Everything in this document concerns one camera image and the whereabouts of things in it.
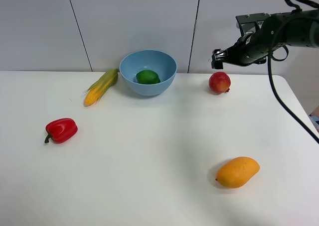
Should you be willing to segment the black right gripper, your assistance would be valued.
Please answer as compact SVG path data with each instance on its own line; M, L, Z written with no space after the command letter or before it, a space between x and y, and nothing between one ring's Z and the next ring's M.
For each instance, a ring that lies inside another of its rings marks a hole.
M227 50L215 49L212 52L212 69L223 69L223 63L249 66L266 63L268 49L273 39L271 33L254 33L241 37Z

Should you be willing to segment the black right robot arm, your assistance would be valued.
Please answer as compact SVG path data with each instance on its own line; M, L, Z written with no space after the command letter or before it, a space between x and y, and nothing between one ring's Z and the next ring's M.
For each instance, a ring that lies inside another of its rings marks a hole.
M256 13L236 16L241 37L231 47L212 53L212 69L223 63L247 67L266 63L269 51L288 46L319 47L319 11L308 10L269 15Z

